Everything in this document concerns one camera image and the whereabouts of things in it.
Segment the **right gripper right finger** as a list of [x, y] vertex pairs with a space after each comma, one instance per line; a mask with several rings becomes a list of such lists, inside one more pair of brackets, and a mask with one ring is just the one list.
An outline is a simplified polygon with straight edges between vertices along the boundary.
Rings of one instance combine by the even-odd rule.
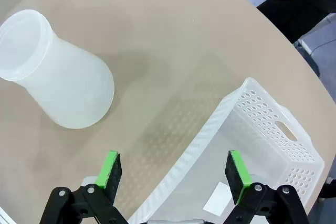
[[264, 216], [268, 224], [309, 224], [296, 189], [252, 182], [239, 151], [228, 152], [225, 175], [235, 207], [223, 224], [250, 224], [254, 216]]

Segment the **translucent plastic conical flask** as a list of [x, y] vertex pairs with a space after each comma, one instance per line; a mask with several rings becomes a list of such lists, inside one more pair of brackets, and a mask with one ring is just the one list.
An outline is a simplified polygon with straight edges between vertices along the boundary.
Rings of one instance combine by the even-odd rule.
[[97, 123], [114, 96], [107, 64], [59, 38], [32, 9], [0, 25], [0, 78], [24, 87], [56, 124], [69, 129]]

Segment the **white perforated plastic basket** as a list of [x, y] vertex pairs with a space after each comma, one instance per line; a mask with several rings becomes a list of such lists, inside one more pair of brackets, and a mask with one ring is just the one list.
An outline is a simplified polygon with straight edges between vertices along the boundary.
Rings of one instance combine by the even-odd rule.
[[186, 224], [204, 219], [222, 224], [203, 210], [225, 176], [227, 154], [237, 150], [254, 182], [276, 189], [293, 186], [305, 205], [324, 169], [324, 161], [300, 123], [253, 78], [224, 97], [180, 158], [129, 218], [129, 224]]

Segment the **white paper label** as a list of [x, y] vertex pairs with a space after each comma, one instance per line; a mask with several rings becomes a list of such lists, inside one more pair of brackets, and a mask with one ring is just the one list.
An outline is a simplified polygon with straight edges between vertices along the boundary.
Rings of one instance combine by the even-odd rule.
[[203, 210], [220, 216], [231, 199], [232, 194], [230, 187], [222, 182], [219, 182], [204, 205]]

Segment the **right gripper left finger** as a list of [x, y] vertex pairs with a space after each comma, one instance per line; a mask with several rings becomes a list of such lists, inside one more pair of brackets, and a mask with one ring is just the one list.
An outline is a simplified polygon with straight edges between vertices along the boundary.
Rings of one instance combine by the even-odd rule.
[[120, 154], [110, 151], [95, 182], [75, 191], [51, 191], [39, 224], [81, 224], [85, 218], [94, 218], [97, 224], [128, 224], [114, 206], [121, 176]]

